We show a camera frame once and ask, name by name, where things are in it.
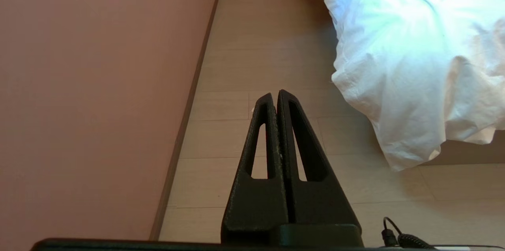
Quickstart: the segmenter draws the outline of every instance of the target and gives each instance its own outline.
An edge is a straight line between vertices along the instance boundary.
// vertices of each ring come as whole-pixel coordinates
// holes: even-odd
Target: pink wall
[[[0,250],[146,240],[213,0],[0,0]]]

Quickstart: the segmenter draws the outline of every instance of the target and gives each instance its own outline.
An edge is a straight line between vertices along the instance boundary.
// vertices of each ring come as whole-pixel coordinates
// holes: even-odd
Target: white duvet
[[[505,129],[505,0],[325,3],[339,40],[332,80],[393,169]]]

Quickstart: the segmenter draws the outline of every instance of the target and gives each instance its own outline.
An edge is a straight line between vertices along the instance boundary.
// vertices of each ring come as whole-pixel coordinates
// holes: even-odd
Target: brown baseboard
[[[202,49],[200,50],[200,56],[198,57],[198,62],[196,64],[195,74],[193,75],[193,81],[191,82],[191,88],[189,90],[189,96],[184,108],[184,115],[182,116],[182,122],[177,132],[177,137],[175,139],[174,150],[172,151],[172,158],[170,159],[170,164],[168,166],[168,171],[166,172],[166,179],[163,186],[163,191],[159,200],[159,205],[156,211],[155,222],[153,223],[153,228],[149,236],[149,240],[156,241],[159,239],[159,233],[163,225],[163,220],[165,218],[166,206],[168,206],[168,198],[170,196],[170,191],[172,190],[172,184],[174,181],[175,170],[177,169],[177,163],[179,161],[179,156],[181,154],[182,142],[184,140],[184,135],[186,134],[186,127],[189,121],[189,114],[191,113],[191,107],[193,106],[193,100],[195,98],[196,86],[198,84],[198,78],[200,77],[200,70],[202,69],[202,63],[204,61],[205,49],[207,48],[207,42],[209,40],[209,35],[211,33],[212,21],[214,19],[214,14],[216,13],[216,8],[219,0],[214,0],[214,5],[212,7],[211,17],[209,18],[209,24],[207,25],[207,30],[204,36],[204,42],[202,43]]]

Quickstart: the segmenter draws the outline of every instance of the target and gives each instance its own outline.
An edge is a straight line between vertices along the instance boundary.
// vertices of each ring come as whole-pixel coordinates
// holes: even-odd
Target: black cable
[[[401,234],[399,231],[398,227],[389,219],[389,217],[384,217],[382,223],[384,224],[384,230],[381,232],[382,234],[382,240],[384,241],[384,246],[386,247],[398,247],[398,241],[397,241],[397,236],[395,235],[395,232],[391,229],[389,229],[386,225],[386,220],[389,221],[393,226],[397,229],[398,233]]]
[[[397,227],[397,225],[389,217],[384,217],[384,219],[382,220],[382,223],[384,224],[384,229],[387,229],[386,221],[388,221],[397,230],[398,234],[402,233],[400,229]]]
[[[426,241],[411,234],[402,233],[398,235],[398,245],[402,248],[415,248],[415,249],[436,249],[434,246],[428,244]]]

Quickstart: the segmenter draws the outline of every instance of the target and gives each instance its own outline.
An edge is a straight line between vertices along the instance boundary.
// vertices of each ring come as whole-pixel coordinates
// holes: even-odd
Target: bed
[[[494,142],[435,159],[447,140],[489,144],[505,129],[505,0],[324,1],[339,40],[332,81],[394,170],[502,157]]]

